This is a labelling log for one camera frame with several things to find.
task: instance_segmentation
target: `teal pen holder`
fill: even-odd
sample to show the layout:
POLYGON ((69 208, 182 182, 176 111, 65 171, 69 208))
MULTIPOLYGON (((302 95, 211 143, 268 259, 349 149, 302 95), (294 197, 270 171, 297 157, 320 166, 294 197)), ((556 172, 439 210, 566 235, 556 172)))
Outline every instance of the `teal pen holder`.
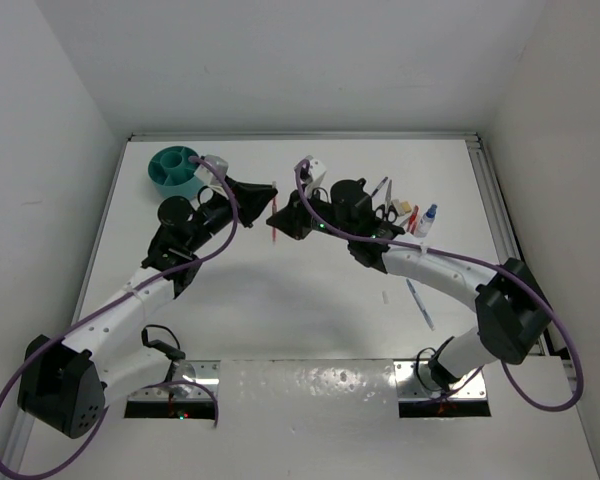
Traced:
POLYGON ((194 176, 197 164, 189 157, 198 154, 187 147, 174 146, 156 153, 149 162, 149 178, 164 198, 182 196, 192 200, 204 186, 194 176))

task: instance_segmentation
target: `marker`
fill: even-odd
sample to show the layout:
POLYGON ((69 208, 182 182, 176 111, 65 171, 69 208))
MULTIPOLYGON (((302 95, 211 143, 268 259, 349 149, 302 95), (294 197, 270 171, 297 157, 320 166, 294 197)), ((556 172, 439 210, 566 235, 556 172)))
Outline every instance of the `marker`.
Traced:
POLYGON ((384 184, 387 183, 387 180, 389 180, 389 177, 384 177, 382 180, 380 180, 380 183, 378 184, 378 186, 375 188, 375 190, 373 192, 371 192, 371 198, 375 197, 378 194, 380 189, 382 187, 384 187, 384 184))
POLYGON ((418 218, 418 212, 420 211, 419 206, 413 207, 413 213, 409 217, 409 223, 407 223, 407 232, 413 233, 413 230, 416 228, 416 219, 418 218))
POLYGON ((424 321, 427 322, 427 325, 429 325, 429 328, 433 332, 436 329, 436 326, 433 324, 433 320, 431 320, 431 317, 429 316, 429 312, 427 312, 427 307, 424 306, 424 303, 422 302, 420 295, 418 295, 418 292, 416 292, 416 289, 413 286, 413 283, 411 283, 411 280, 409 280, 408 278, 407 278, 407 287, 409 287, 409 291, 411 292, 411 295, 413 295, 413 299, 416 301, 416 305, 418 305, 418 308, 420 309, 420 312, 422 313, 422 316, 424 317, 424 321))

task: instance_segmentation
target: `small bottle with blue cap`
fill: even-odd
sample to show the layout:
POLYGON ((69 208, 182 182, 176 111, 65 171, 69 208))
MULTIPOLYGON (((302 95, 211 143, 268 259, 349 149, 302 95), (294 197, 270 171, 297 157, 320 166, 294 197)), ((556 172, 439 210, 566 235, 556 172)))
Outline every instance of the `small bottle with blue cap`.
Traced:
POLYGON ((418 225, 413 232, 414 237, 422 238, 427 236, 427 233, 429 233, 429 230, 431 230, 433 221, 436 219, 436 210, 438 210, 438 205, 434 203, 429 207, 429 210, 427 210, 427 212, 420 217, 418 225))

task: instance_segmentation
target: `white table surface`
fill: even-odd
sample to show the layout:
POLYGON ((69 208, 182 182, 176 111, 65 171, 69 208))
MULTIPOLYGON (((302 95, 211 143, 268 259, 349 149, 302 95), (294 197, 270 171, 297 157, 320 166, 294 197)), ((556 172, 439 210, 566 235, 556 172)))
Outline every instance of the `white table surface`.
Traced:
MULTIPOLYGON (((307 154, 323 160, 324 185, 365 177, 372 189, 393 179, 412 205, 439 205, 433 245, 495 261, 496 252, 464 141, 281 140, 188 142, 225 158, 239 181, 277 182, 279 208, 294 187, 293 167, 307 154)), ((102 233, 83 314, 119 289, 146 256, 161 197, 147 163, 173 143, 129 143, 102 233)), ((384 199, 384 191, 377 202, 384 199)), ((346 242, 313 232, 298 242, 265 225, 240 227, 233 245, 203 265, 192 286, 154 319, 171 327, 193 359, 404 358, 475 325, 463 305, 417 286, 437 330, 431 332, 404 279, 365 269, 346 242), (389 304, 383 302, 387 292, 389 304)), ((224 240, 210 242, 202 253, 224 240)))
MULTIPOLYGON (((128 144, 83 314, 124 284, 146 255, 161 201, 147 163, 173 144, 128 144)), ((326 186, 365 177, 372 188, 390 175, 394 195, 421 207, 438 203, 428 237, 433 245, 496 260, 463 141, 177 144, 224 157, 236 180, 277 181, 280 207, 292 190, 293 166, 307 154, 328 166, 326 186)), ((317 232, 302 242, 279 234, 272 245, 266 216, 251 230, 241 228, 229 250, 152 319, 175 330, 189 358, 223 360, 219 428, 205 421, 122 419, 123 405, 114 405, 99 438, 57 478, 597 478, 577 412, 532 409, 498 365, 486 370, 492 417, 398 419, 388 360, 328 359, 413 357, 475 325, 474 315, 419 286, 437 326, 431 332, 402 279, 364 269, 345 242, 317 232), (355 388, 326 384, 332 371, 348 372, 355 388)), ((539 400, 557 403, 569 395, 558 359, 529 358, 515 371, 539 400)), ((35 422, 21 471, 53 466, 75 444, 35 422)))

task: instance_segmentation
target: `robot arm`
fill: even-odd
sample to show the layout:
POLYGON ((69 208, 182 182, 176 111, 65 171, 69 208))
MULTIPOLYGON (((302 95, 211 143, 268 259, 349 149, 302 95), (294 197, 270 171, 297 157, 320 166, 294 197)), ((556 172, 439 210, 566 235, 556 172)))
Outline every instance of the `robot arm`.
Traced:
MULTIPOLYGON (((326 168, 319 160, 309 160, 308 167, 301 171, 303 188, 311 207, 325 221, 352 235, 419 243, 402 228, 376 217, 371 197, 363 190, 365 179, 340 180, 331 187, 331 203, 320 199, 316 183, 320 185, 326 168)), ((297 190, 267 224, 296 240, 306 238, 313 230, 332 234, 311 217, 297 190)), ((420 372, 423 381, 431 381, 445 391, 485 364, 496 360, 522 363, 549 324, 548 317, 523 291, 484 267, 386 244, 349 241, 348 249, 365 267, 417 280, 476 313, 478 326, 444 342, 420 372)), ((542 295, 524 262, 510 258, 502 267, 542 295)))
MULTIPOLYGON (((214 160, 217 167, 221 159, 214 160)), ((236 198, 238 217, 245 227, 252 226, 277 194, 271 185, 236 182, 228 176, 225 181, 236 198)), ((162 202, 158 209, 160 227, 151 240, 147 258, 105 305, 128 293, 133 296, 70 333, 36 359, 22 376, 18 392, 21 409, 70 438, 78 438, 116 400, 168 379, 172 363, 184 359, 185 354, 159 340, 149 341, 143 328, 158 309, 191 284, 199 266, 166 275, 140 290, 133 288, 156 274, 197 259, 196 251, 231 222, 229 200, 211 182, 208 185, 211 198, 197 209, 184 197, 162 202), (134 337, 138 349, 120 358, 119 348, 134 337)), ((48 340, 44 335, 33 340, 26 356, 48 340)))

